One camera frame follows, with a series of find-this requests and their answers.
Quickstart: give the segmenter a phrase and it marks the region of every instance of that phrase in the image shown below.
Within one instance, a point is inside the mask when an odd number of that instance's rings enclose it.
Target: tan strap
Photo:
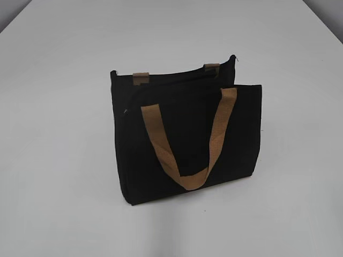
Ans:
[[[133,78],[133,85],[135,86],[139,86],[141,83],[149,83],[148,72],[134,73],[132,75],[132,78]]]
[[[204,68],[205,68],[205,71],[208,71],[210,69],[215,69],[215,72],[216,72],[215,78],[216,78],[219,75],[220,63],[207,63],[207,64],[204,64]]]
[[[158,104],[141,107],[143,119],[150,141],[165,173],[186,190],[201,187],[207,180],[214,164],[220,156],[226,128],[237,99],[236,88],[221,90],[221,100],[214,116],[210,137],[210,163],[204,170],[191,175],[180,176],[175,157],[170,148]]]

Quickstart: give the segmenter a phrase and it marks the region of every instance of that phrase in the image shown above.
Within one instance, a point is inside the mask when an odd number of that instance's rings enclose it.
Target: white table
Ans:
[[[235,54],[263,85],[252,177],[135,207],[111,70]],[[0,34],[0,256],[343,256],[343,47],[301,0],[33,0]]]

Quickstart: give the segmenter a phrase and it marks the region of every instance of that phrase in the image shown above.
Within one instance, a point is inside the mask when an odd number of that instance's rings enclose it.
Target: gray wall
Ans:
[[[31,0],[0,0],[0,32]]]
[[[343,0],[304,0],[343,43]]]

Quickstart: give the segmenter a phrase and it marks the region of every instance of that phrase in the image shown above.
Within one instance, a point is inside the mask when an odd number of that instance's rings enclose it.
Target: tote bag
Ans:
[[[252,175],[262,87],[234,84],[235,58],[173,74],[111,72],[117,168],[128,203]]]

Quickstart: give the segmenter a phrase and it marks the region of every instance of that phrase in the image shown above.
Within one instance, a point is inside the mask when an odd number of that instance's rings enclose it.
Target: white surface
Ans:
[[[111,70],[236,54],[263,85],[252,177],[135,207]],[[0,34],[0,256],[343,256],[343,47],[301,1],[37,1]]]

